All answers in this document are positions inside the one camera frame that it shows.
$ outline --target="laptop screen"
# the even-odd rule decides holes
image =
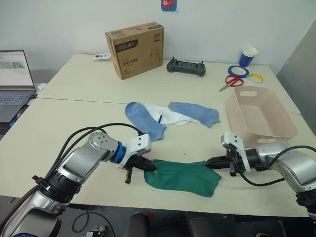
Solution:
[[[23,50],[0,51],[0,89],[34,90]]]

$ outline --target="cardboard box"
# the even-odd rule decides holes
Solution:
[[[117,75],[127,79],[162,65],[164,28],[151,22],[106,32]]]

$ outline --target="laptop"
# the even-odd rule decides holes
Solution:
[[[0,122],[10,122],[35,95],[23,50],[0,51]]]

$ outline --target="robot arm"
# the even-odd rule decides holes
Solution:
[[[289,144],[283,142],[272,142],[245,150],[241,138],[229,131],[222,136],[222,145],[227,150],[226,156],[211,158],[206,166],[214,169],[229,168],[231,176],[240,173],[242,177],[242,173],[251,168],[257,171],[273,169],[284,178],[277,181],[285,180],[288,183],[296,192],[297,203],[305,206],[308,215],[316,221],[316,162],[313,159],[303,152],[290,150]],[[279,156],[285,149],[288,151]]]
[[[133,167],[145,171],[156,170],[151,161],[141,155],[151,151],[148,134],[132,139],[125,146],[102,132],[91,133],[88,141],[68,155],[47,179],[38,178],[39,186],[9,217],[0,237],[50,237],[57,235],[62,214],[73,196],[101,161],[110,161],[117,168],[127,170],[126,183],[131,181]]]

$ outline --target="red scissors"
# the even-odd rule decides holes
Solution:
[[[243,85],[243,79],[238,78],[234,75],[229,75],[226,77],[225,83],[226,83],[226,85],[224,85],[219,91],[225,90],[227,87],[230,87],[230,86],[236,87],[236,86]]]

